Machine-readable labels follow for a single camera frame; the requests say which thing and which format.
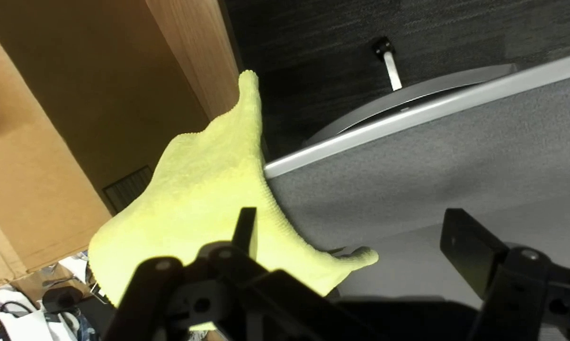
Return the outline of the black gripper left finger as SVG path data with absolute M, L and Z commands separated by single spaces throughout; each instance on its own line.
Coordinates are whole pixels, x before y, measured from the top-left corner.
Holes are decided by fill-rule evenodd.
M 187 341 L 213 322 L 228 341 L 336 341 L 385 335 L 321 297 L 287 271 L 268 271 L 249 255 L 255 208 L 243 208 L 232 240 L 202 248 L 192 265 L 151 257 L 128 286 L 105 341 Z

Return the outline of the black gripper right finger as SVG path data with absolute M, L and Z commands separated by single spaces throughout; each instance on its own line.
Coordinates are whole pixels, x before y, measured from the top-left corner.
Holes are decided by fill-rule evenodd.
M 465 208 L 448 208 L 440 250 L 484 299 L 469 341 L 539 341 L 543 325 L 570 341 L 570 267 L 507 244 Z

